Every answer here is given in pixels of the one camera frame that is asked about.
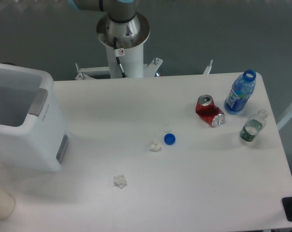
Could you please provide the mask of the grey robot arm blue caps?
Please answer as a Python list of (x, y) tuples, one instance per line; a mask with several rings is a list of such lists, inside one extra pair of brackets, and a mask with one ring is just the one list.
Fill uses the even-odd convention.
[(79, 10), (106, 12), (112, 21), (126, 23), (135, 17), (140, 0), (69, 0), (68, 3)]

